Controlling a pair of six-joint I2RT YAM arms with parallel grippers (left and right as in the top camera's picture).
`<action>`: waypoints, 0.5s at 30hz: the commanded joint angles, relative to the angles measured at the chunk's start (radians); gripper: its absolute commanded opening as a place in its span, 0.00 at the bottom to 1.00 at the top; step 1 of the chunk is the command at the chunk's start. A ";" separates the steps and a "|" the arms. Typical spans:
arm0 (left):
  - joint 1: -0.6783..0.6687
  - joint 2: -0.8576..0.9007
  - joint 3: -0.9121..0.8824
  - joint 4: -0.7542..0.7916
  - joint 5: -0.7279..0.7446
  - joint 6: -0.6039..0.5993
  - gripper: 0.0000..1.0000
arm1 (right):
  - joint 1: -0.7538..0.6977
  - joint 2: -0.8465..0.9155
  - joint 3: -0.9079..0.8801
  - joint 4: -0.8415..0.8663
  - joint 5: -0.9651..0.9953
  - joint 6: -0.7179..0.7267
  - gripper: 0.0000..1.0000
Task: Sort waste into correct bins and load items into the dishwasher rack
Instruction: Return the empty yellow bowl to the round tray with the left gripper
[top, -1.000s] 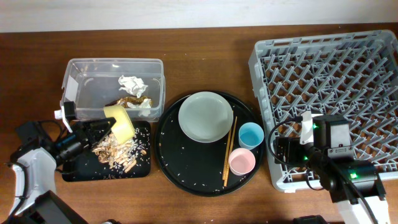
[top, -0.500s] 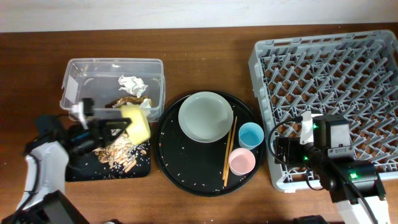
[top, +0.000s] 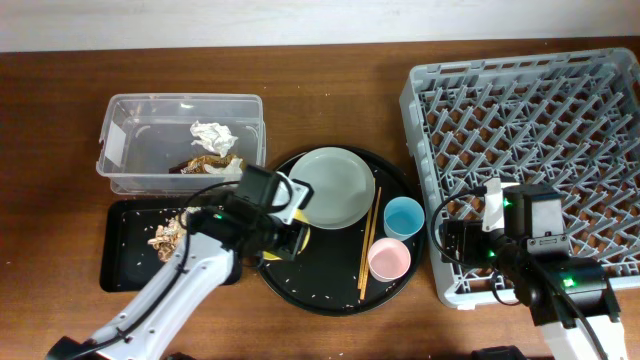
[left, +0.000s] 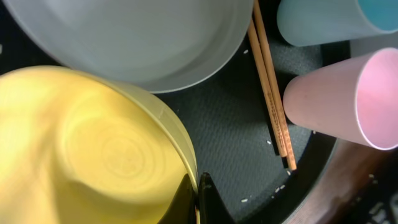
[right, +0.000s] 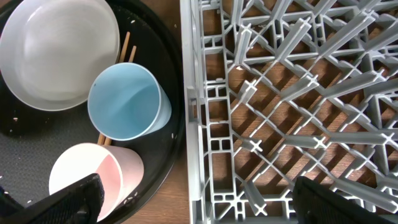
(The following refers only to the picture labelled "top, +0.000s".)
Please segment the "yellow bowl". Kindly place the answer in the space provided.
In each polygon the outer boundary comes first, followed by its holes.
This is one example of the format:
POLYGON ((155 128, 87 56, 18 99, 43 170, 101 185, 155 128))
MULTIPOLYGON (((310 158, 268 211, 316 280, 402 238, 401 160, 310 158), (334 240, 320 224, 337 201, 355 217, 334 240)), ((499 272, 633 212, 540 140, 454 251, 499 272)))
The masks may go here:
POLYGON ((273 248, 262 252, 266 261, 293 261, 302 253, 309 243, 311 226, 307 217, 296 210, 290 225, 285 225, 276 233, 273 248))

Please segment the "blue cup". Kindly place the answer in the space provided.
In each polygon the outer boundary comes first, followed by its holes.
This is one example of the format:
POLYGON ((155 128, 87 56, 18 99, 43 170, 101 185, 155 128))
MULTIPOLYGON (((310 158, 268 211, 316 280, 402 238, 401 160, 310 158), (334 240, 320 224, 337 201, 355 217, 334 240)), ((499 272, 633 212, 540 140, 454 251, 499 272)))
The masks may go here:
POLYGON ((383 227, 390 238, 407 240, 418 233, 424 223, 425 212, 413 198, 396 197, 385 206, 383 227))

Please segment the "pink cup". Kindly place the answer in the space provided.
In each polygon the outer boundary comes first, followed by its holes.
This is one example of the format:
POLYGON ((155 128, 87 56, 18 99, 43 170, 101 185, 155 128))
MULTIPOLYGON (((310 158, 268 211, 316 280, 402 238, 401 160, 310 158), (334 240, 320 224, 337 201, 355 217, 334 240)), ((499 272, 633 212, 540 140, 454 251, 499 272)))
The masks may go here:
POLYGON ((411 266, 408 247, 394 238, 381 238, 370 247, 367 255, 369 272, 379 282, 391 282, 404 276, 411 266))

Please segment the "gold foil wrapper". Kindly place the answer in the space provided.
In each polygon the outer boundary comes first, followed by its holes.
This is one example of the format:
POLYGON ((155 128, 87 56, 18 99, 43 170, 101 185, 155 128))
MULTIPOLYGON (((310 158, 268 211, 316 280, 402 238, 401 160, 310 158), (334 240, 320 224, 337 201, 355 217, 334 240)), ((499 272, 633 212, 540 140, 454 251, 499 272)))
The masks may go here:
POLYGON ((170 174, 238 175, 246 168, 241 157, 233 154, 224 157, 203 155, 185 161, 169 169, 170 174))

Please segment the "food scraps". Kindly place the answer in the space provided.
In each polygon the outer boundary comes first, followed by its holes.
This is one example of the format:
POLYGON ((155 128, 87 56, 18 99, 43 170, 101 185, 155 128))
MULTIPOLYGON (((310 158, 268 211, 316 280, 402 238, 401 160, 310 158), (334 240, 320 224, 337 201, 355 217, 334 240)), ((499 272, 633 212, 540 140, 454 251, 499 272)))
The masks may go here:
POLYGON ((186 235, 186 220, 189 214, 199 211, 199 207, 187 207, 184 212, 169 218, 165 225, 158 225, 155 235, 147 241, 157 253, 163 263, 169 261, 171 256, 181 244, 186 235))

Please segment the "white napkin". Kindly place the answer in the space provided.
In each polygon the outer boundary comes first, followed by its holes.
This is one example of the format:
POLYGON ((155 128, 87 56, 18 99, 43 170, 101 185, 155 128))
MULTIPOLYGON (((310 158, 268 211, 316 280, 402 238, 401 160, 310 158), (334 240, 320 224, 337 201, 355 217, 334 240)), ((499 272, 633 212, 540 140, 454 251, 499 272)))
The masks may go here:
POLYGON ((238 137, 231 133, 228 126, 219 123, 201 124, 196 121, 190 127, 190 133, 194 137, 192 145, 201 146, 210 153, 221 157, 227 156, 238 140, 238 137))

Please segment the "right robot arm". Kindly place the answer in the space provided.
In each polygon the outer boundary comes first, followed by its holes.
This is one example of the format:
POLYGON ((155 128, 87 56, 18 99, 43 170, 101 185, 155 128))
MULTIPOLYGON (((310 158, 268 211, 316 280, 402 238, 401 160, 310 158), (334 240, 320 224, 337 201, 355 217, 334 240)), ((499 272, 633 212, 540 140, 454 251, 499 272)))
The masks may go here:
POLYGON ((483 199, 483 217, 442 218, 454 196, 438 205, 429 230, 441 260, 510 281, 554 358, 627 358, 613 287, 597 260, 572 255, 561 194, 498 178, 465 194, 483 199))

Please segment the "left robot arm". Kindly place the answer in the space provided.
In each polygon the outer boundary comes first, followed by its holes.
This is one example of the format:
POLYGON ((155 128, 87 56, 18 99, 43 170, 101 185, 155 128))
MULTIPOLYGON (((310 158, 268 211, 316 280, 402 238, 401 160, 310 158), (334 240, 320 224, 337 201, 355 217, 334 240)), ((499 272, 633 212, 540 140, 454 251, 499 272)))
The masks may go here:
POLYGON ((310 226, 296 219, 312 186, 281 172, 248 166, 238 181, 206 187, 185 202, 185 230, 171 258, 136 297, 87 341, 61 338, 49 359, 159 359, 200 303, 233 281, 241 261, 265 252, 292 261, 310 226))

